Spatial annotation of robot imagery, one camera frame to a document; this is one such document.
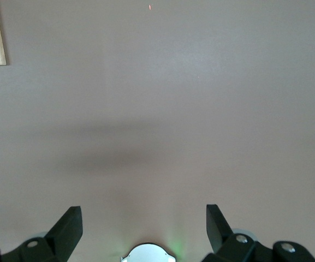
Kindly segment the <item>brown table cover mat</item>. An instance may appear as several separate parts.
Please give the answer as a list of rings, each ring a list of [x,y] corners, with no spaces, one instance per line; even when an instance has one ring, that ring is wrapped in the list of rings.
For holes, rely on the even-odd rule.
[[[0,27],[3,253],[80,206],[69,262],[200,262],[217,204],[315,256],[315,0],[0,0]]]

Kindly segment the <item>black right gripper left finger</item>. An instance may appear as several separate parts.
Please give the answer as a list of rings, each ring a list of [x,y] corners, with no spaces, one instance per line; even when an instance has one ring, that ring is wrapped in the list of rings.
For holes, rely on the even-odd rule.
[[[70,207],[43,237],[26,240],[0,262],[67,262],[82,237],[80,206]]]

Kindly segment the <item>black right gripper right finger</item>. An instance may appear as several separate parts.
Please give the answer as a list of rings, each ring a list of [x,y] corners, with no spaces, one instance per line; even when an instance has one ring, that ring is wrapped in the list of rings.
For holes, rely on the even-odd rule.
[[[267,248],[245,233],[235,233],[216,204],[206,205],[206,232],[211,244],[202,262],[315,262],[304,246],[277,241]]]

